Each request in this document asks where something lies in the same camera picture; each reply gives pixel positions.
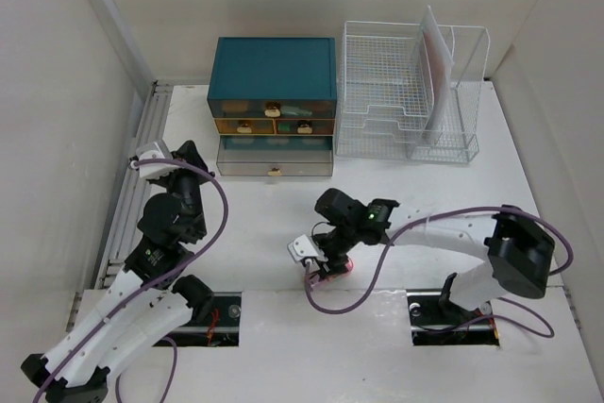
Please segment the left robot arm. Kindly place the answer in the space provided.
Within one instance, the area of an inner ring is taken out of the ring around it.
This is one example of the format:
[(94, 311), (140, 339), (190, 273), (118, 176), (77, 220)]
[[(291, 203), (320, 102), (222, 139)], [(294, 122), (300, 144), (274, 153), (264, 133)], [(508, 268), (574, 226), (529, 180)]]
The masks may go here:
[(210, 316), (213, 291), (182, 272), (193, 257), (187, 244), (207, 234), (200, 187), (214, 173), (192, 141), (175, 151), (154, 141), (138, 148), (130, 165), (163, 191), (147, 200), (141, 240), (97, 305), (60, 343), (22, 363), (38, 399), (101, 402), (146, 349)]

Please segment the transparent drawer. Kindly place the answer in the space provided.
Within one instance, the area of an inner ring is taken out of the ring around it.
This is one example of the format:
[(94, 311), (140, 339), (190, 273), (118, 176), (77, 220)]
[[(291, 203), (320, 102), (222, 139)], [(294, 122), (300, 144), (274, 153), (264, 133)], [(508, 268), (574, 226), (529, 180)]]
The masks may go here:
[(215, 118), (331, 119), (336, 103), (329, 100), (210, 100)]

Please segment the small drawer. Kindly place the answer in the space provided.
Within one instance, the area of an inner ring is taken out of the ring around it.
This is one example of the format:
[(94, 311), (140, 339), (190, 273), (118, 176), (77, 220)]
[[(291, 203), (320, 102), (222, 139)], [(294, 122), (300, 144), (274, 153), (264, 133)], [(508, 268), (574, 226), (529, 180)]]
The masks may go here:
[(267, 119), (215, 119), (214, 123), (222, 135), (273, 135), (275, 125)]
[(280, 135), (314, 135), (314, 136), (331, 136), (334, 131), (333, 119), (276, 119), (278, 121), (289, 121), (297, 123), (296, 134), (280, 134)]

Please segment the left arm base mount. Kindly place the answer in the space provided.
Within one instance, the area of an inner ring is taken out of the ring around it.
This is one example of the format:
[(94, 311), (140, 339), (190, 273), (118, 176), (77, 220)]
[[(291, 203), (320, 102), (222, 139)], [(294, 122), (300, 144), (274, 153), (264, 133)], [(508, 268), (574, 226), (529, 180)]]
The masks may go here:
[(217, 293), (209, 313), (168, 334), (179, 347), (236, 347), (240, 341), (241, 293)]

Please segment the teal drawer cabinet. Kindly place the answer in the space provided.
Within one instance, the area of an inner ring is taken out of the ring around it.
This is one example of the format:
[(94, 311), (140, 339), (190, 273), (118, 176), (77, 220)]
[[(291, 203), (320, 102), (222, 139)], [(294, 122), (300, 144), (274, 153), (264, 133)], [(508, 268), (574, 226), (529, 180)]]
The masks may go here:
[[(330, 37), (221, 37), (210, 100), (338, 101), (336, 43)], [(222, 135), (220, 136), (309, 136)]]

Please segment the green capsule stapler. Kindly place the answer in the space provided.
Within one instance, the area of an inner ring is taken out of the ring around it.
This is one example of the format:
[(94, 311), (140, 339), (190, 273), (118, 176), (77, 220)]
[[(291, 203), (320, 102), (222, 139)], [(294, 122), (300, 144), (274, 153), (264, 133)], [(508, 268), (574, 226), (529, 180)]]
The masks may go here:
[(280, 111), (283, 117), (311, 117), (313, 115), (311, 110), (298, 106), (283, 106)]

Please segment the aluminium rail on left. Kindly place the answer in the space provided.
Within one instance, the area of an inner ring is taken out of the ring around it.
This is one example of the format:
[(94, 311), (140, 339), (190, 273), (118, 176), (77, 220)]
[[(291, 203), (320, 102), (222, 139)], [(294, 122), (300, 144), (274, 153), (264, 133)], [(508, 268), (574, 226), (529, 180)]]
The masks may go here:
[(138, 159), (151, 157), (163, 135), (173, 88), (161, 82), (150, 86), (136, 130), (126, 140), (126, 169), (117, 179), (118, 198), (109, 210), (107, 232), (92, 272), (90, 287), (94, 290), (109, 286), (119, 265), (140, 240), (137, 224), (149, 187), (140, 175)]

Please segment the dark drawer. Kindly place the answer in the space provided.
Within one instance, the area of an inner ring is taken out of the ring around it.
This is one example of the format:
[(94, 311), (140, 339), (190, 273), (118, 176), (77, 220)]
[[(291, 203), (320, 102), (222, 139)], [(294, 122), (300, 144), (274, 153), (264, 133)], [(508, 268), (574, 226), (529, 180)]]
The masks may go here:
[(332, 139), (222, 136), (216, 166), (222, 176), (332, 176)]

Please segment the small clear spray bottle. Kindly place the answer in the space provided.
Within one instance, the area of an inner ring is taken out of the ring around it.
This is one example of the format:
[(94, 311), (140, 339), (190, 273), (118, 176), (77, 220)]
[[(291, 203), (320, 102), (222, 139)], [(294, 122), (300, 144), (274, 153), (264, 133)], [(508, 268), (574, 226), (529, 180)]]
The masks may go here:
[(222, 110), (225, 116), (241, 116), (248, 112), (247, 100), (225, 100), (222, 102)]

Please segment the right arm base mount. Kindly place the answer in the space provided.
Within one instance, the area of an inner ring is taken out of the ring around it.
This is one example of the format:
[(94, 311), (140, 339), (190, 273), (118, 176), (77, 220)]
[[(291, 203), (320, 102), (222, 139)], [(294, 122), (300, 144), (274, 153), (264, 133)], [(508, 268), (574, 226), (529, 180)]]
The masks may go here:
[(407, 304), (414, 346), (499, 346), (492, 306), (467, 311), (441, 300), (439, 291), (409, 291)]

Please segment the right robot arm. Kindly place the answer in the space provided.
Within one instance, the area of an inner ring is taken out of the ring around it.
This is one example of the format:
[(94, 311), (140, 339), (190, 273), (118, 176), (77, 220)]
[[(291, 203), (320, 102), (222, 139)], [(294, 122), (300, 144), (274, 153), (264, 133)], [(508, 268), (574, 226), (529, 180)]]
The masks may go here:
[(545, 296), (555, 242), (535, 217), (517, 207), (430, 214), (392, 199), (364, 205), (330, 188), (314, 209), (333, 229), (312, 238), (323, 257), (317, 270), (306, 275), (307, 288), (349, 273), (348, 254), (363, 243), (386, 248), (419, 245), (478, 259), (474, 268), (451, 274), (437, 298), (439, 314), (450, 322), (506, 294), (526, 299)]

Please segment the pink capped clip tube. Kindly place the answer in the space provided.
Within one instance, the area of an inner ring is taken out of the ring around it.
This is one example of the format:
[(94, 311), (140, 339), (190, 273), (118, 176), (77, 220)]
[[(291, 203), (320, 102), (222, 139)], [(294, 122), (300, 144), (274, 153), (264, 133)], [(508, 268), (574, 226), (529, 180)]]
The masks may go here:
[(317, 269), (308, 272), (305, 276), (305, 283), (311, 288), (317, 288), (323, 284), (327, 284), (340, 277), (349, 275), (354, 269), (352, 260), (348, 260), (346, 264), (333, 267), (327, 262), (317, 262)]

